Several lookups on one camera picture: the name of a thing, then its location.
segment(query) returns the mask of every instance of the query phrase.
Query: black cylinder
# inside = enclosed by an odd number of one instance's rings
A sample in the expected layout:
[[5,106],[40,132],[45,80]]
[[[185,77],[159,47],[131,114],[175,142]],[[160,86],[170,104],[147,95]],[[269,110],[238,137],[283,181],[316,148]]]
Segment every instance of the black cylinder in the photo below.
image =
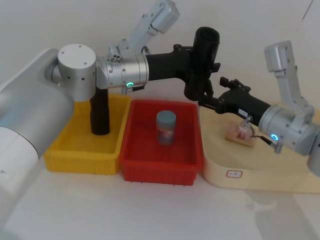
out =
[[235,114],[245,119],[246,116],[244,116],[241,112],[246,112],[252,117],[252,124],[258,127],[262,116],[268,110],[268,108],[270,108],[270,106],[270,104],[248,94],[243,96],[243,99],[241,99],[236,105]]
[[170,53],[146,55],[149,81],[171,78],[184,80],[190,66],[189,52],[183,48],[175,48]]
[[95,135],[110,133],[109,96],[108,89],[95,88],[95,94],[90,99],[91,132]]
[[219,43],[220,35],[216,30],[207,26],[198,28],[192,51],[192,68],[195,71],[206,70],[215,62]]

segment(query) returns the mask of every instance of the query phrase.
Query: white table surface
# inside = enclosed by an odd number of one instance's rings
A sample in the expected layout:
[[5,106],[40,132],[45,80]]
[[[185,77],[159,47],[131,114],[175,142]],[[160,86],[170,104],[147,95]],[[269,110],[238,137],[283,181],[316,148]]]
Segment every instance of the white table surface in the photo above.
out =
[[43,169],[8,240],[319,240],[320,195],[126,182]]

